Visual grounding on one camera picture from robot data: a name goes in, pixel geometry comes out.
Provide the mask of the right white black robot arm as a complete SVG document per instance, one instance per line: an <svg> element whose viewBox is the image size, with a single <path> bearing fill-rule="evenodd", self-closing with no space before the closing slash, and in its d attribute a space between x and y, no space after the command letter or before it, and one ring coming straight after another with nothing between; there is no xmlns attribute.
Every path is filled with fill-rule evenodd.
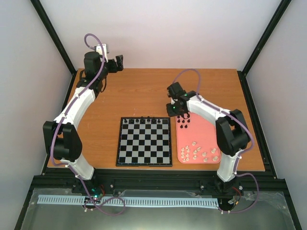
<svg viewBox="0 0 307 230"><path fill-rule="evenodd" d="M227 110L204 99L198 92L186 92L179 82L167 87L171 102L166 105L170 117L194 113L214 125L217 146L221 151L217 176L224 183L233 180L237 174L241 155L254 147L255 140L249 131L243 113Z"/></svg>

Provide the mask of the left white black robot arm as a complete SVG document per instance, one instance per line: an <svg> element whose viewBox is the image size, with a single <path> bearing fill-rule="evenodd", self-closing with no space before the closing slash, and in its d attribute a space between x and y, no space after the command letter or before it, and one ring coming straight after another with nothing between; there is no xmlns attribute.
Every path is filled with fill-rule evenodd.
<svg viewBox="0 0 307 230"><path fill-rule="evenodd" d="M108 74L124 69L123 59L123 55L108 60L97 51L87 52L71 100L53 121L43 124L46 152L53 165L71 169L76 178L84 180L83 187L89 193L99 189L100 181L93 177L95 168L82 154L77 129L89 106L105 90Z"/></svg>

